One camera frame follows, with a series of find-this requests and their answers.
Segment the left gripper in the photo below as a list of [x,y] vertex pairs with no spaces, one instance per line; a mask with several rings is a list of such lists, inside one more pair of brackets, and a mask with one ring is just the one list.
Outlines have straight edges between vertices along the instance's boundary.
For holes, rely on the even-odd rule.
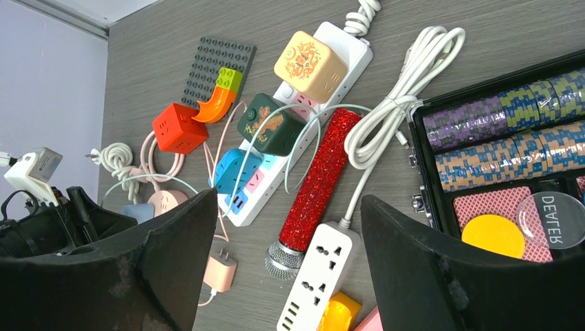
[[[41,203],[27,190],[12,192],[1,204],[1,256],[19,259],[67,254],[137,225],[136,219],[96,204],[82,187],[70,187],[66,192],[70,200],[67,208]],[[9,203],[17,194],[25,195],[29,212],[19,220],[8,217]]]

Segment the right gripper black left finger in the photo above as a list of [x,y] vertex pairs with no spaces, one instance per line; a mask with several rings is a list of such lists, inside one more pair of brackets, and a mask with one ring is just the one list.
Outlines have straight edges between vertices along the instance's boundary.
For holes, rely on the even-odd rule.
[[191,330],[217,192],[67,254],[1,256],[2,330]]

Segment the pink round socket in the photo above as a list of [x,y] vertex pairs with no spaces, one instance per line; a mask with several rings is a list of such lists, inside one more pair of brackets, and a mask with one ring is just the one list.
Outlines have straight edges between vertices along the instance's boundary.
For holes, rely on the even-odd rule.
[[178,190],[158,190],[148,203],[154,207],[154,217],[158,217],[188,200],[188,196]]

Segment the white multicolour power strip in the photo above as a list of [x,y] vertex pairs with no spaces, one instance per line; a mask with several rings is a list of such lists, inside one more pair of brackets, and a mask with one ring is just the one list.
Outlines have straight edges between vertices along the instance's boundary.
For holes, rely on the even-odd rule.
[[367,41],[328,21],[291,36],[274,66],[281,85],[248,104],[237,124],[244,140],[211,181],[221,215],[236,227],[255,220],[372,59]]

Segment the blue plug adapter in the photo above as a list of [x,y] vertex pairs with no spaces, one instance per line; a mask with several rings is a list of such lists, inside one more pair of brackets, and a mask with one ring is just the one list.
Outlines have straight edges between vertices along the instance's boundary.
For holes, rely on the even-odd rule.
[[219,160],[215,171],[215,186],[219,194],[232,194],[236,184],[236,192],[240,191],[260,166],[262,158],[250,153],[244,165],[240,180],[236,181],[245,154],[245,150],[233,148],[227,151]]

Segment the dark green cube adapter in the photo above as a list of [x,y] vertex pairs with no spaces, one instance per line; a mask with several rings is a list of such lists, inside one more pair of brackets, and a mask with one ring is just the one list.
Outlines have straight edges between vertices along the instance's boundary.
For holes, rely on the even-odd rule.
[[[238,132],[243,138],[251,141],[267,117],[282,106],[284,103],[265,93],[256,94],[237,124]],[[253,146],[262,154],[286,157],[291,153],[293,145],[305,125],[306,120],[293,110],[283,110],[267,120],[265,126],[259,131],[259,136]]]

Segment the beige cube adapter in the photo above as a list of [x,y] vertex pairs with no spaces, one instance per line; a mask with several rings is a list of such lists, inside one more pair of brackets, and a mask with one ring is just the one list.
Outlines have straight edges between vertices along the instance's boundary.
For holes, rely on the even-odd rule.
[[274,65],[279,78],[318,103],[329,100],[347,72],[348,65],[330,46],[301,30]]

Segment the light blue charger plug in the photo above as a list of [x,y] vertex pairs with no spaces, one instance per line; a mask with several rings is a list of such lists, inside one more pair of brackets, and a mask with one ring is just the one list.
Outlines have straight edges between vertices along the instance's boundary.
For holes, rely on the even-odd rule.
[[[265,126],[267,120],[275,116],[276,114],[282,112],[286,109],[293,109],[294,107],[299,107],[302,110],[307,110],[310,113],[310,118],[301,131],[301,136],[298,138],[293,146],[293,151],[286,157],[275,158],[274,163],[272,166],[261,165],[258,171],[262,172],[267,179],[262,179],[259,182],[259,185],[255,190],[251,188],[242,188],[241,191],[244,194],[244,201],[248,203],[245,205],[246,214],[244,216],[237,217],[232,223],[239,227],[239,226],[247,226],[249,225],[253,219],[257,216],[258,212],[263,208],[263,206],[268,202],[269,198],[274,194],[275,190],[283,183],[286,192],[289,192],[290,189],[288,187],[288,173],[290,169],[296,164],[299,157],[301,156],[301,151],[304,150],[310,142],[316,138],[316,146],[322,143],[321,139],[321,124],[325,123],[326,118],[333,114],[333,112],[338,108],[351,108],[354,110],[358,110],[358,112],[370,112],[371,109],[365,106],[345,103],[345,104],[335,104],[332,106],[324,106],[321,110],[317,110],[311,106],[304,106],[301,104],[290,104],[286,106],[282,106],[276,109],[273,113],[271,113],[267,119],[260,125],[262,128]],[[128,161],[127,164],[123,167],[123,169],[127,172],[126,176],[119,180],[118,183],[114,184],[110,187],[103,196],[102,201],[105,201],[106,198],[112,191],[117,188],[121,187],[126,183],[132,184],[129,193],[132,196],[135,196],[135,188],[138,187],[138,181],[140,179],[152,180],[155,183],[156,178],[162,178],[163,180],[169,181],[176,181],[182,185],[184,185],[189,191],[194,194],[197,194],[198,191],[192,187],[189,183],[185,182],[182,179],[177,178],[175,175],[170,174],[159,174],[153,173],[148,171],[147,165],[145,161],[142,161],[142,167],[134,167],[131,165],[131,162]],[[122,208],[122,215],[134,217],[138,220],[139,223],[143,223],[154,217],[154,207],[150,205],[148,202],[146,203],[133,203],[130,205],[125,205]]]

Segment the pink triangular socket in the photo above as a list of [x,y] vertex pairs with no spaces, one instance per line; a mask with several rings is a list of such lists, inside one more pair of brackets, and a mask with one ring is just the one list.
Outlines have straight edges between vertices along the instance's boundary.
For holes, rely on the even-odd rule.
[[353,329],[353,331],[383,331],[379,308],[376,306],[372,311]]

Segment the yellow curved block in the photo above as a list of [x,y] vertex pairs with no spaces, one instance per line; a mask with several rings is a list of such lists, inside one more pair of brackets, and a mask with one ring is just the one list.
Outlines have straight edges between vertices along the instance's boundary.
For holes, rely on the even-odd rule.
[[360,310],[360,303],[343,292],[338,292],[330,298],[317,329],[319,331],[348,331]]

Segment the small white power strip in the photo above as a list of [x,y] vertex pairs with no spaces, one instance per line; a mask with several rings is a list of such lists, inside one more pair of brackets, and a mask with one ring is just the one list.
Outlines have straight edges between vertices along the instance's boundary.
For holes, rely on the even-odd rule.
[[331,221],[317,226],[305,259],[276,323],[277,331],[319,328],[328,302],[341,288],[360,235]]

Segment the red cube adapter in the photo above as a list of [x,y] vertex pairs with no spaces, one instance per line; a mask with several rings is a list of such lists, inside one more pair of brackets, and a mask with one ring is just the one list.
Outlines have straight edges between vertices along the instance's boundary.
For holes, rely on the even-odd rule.
[[204,123],[195,121],[194,108],[171,103],[152,122],[159,149],[163,152],[190,154],[208,137]]

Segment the black poker chip case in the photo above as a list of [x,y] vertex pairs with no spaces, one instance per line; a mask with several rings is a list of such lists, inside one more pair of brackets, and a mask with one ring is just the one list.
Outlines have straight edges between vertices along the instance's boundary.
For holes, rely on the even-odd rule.
[[429,225],[547,263],[584,253],[584,51],[417,101],[413,196]]

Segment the red glitter microphone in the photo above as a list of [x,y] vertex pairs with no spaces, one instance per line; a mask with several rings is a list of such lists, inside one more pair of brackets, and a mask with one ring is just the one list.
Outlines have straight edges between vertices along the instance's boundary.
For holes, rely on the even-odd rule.
[[265,265],[279,280],[296,277],[317,226],[347,163],[344,141],[361,116],[337,108],[319,144],[279,238],[267,249]]

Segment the grey building baseplate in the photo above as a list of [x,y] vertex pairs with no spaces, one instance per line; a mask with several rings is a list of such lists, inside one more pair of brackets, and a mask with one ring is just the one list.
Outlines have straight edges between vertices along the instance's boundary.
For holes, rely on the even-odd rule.
[[240,94],[244,88],[255,52],[256,46],[252,44],[215,37],[200,38],[181,103],[194,108],[198,113],[197,101],[205,102],[211,98],[219,70],[226,67],[243,74],[237,98],[229,111],[232,110],[239,103]]

